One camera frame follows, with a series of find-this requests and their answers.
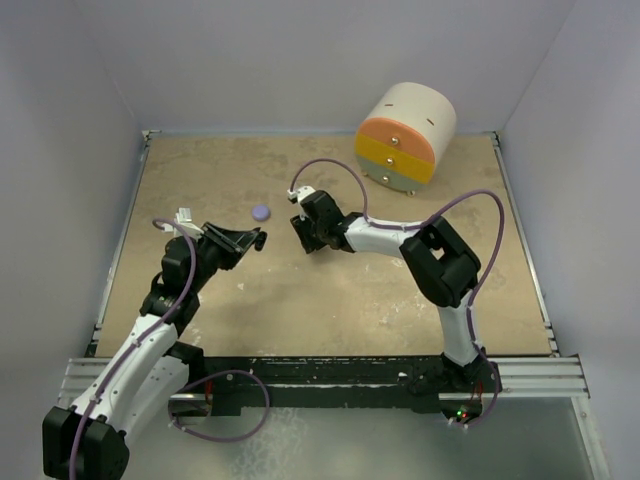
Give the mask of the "purple earbud charging case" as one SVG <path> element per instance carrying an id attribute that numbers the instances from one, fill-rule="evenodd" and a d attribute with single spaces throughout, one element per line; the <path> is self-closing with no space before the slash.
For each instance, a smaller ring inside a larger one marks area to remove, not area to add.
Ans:
<path id="1" fill-rule="evenodd" d="M 256 205 L 251 210 L 251 216 L 255 221 L 264 222 L 270 219 L 271 210 L 267 205 Z"/>

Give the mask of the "round three-drawer storage box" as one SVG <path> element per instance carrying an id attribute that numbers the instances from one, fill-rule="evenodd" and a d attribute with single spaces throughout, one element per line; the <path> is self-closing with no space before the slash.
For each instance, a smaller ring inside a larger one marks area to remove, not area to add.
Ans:
<path id="1" fill-rule="evenodd" d="M 442 93 L 397 83 L 359 125 L 356 160 L 371 180 L 413 196 L 431 181 L 456 127 L 454 106 Z"/>

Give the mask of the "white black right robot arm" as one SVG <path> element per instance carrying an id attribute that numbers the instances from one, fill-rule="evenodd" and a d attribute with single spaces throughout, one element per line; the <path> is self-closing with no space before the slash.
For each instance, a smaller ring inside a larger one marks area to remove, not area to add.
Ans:
<path id="1" fill-rule="evenodd" d="M 473 320 L 471 295 L 480 261 L 442 217 L 425 226 L 367 220 L 362 213 L 342 213 L 333 197 L 310 186 L 288 192 L 298 206 L 291 219 L 306 253 L 325 246 L 349 253 L 376 253 L 400 259 L 422 295 L 438 308 L 443 332 L 446 383 L 467 391 L 480 379 L 475 362 L 481 345 Z"/>

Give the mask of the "aluminium frame rail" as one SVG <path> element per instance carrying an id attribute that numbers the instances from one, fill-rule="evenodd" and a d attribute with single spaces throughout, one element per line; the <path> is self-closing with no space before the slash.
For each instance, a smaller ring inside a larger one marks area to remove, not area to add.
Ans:
<path id="1" fill-rule="evenodd" d="M 69 406 L 108 365 L 110 358 L 73 358 L 66 367 L 58 404 Z M 513 398 L 589 398 L 578 357 L 495 357 L 503 393 Z"/>

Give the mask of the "black earbud charging case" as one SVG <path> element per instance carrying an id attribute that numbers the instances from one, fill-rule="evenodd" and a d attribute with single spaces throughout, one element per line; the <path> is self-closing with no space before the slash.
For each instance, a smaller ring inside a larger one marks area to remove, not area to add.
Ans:
<path id="1" fill-rule="evenodd" d="M 266 243 L 266 240 L 268 238 L 268 234 L 264 231 L 259 232 L 256 235 L 255 241 L 254 241 L 254 249 L 256 251 L 261 251 Z"/>

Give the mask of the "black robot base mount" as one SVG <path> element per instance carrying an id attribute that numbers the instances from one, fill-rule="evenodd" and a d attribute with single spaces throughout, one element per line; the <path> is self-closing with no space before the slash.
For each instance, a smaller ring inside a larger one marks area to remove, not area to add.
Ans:
<path id="1" fill-rule="evenodd" d="M 502 390 L 497 364 L 482 357 L 464 367 L 444 355 L 212 357 L 182 342 L 168 353 L 188 368 L 185 393 L 213 416 L 268 405 L 406 409 L 468 421 L 482 414 L 484 395 Z"/>

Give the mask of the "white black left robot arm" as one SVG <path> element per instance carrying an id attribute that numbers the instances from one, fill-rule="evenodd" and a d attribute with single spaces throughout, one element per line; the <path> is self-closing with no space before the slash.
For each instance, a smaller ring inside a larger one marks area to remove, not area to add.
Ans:
<path id="1" fill-rule="evenodd" d="M 43 420 L 43 471 L 50 478 L 121 478 L 135 437 L 173 394 L 212 388 L 202 349 L 179 338 L 206 283 L 233 269 L 250 249 L 262 250 L 267 234 L 211 223 L 153 224 L 174 236 L 129 335 L 70 406 L 52 407 Z"/>

